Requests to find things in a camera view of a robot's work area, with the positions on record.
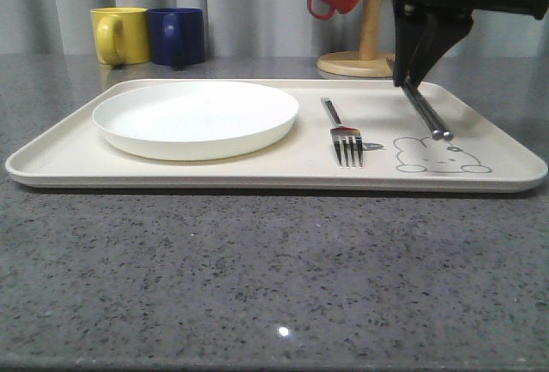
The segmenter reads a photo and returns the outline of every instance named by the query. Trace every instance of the gray curtain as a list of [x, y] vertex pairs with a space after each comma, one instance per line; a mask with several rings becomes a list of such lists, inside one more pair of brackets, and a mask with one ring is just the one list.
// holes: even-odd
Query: gray curtain
[[[89, 10], [103, 6], [198, 7], [205, 11], [213, 56], [318, 56], [356, 50], [362, 9], [329, 21], [305, 0], [3, 0], [0, 53], [94, 53]], [[549, 18], [477, 11], [472, 33], [449, 55], [532, 57], [549, 53]], [[394, 50], [390, 4], [383, 1], [379, 49]]]

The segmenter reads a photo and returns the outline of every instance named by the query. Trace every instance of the white tray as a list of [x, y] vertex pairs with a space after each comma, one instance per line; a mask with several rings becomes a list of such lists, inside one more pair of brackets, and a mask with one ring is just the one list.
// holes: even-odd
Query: white tray
[[[432, 141], [404, 93], [391, 81], [241, 80], [278, 87], [299, 101], [290, 133], [260, 151], [210, 161], [139, 158], [111, 147], [92, 122], [111, 96], [175, 81], [143, 79], [111, 87], [6, 161], [19, 183], [47, 188], [273, 188], [518, 192], [542, 182], [546, 163], [440, 86], [420, 90], [454, 132]], [[364, 142], [364, 169], [340, 168], [320, 98], [330, 97]]]

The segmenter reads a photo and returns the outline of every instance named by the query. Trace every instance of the gray granite countertop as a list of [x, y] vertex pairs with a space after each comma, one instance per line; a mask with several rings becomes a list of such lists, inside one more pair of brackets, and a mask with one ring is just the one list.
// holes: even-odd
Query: gray granite countertop
[[[428, 81], [549, 160], [549, 58]], [[0, 56], [0, 154], [120, 81], [322, 78], [313, 58], [116, 70]], [[549, 189], [0, 195], [0, 370], [549, 370]]]

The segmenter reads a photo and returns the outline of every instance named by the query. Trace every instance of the blue mug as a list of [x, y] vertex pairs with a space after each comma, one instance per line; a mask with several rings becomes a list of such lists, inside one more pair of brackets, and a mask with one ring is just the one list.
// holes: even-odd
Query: blue mug
[[201, 9], [149, 9], [147, 21], [154, 63], [183, 66], [206, 60]]

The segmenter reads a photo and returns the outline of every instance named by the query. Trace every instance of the yellow mug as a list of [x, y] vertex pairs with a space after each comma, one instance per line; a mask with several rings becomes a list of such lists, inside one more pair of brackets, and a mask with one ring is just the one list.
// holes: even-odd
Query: yellow mug
[[146, 9], [97, 8], [91, 15], [100, 63], [117, 66], [150, 59]]

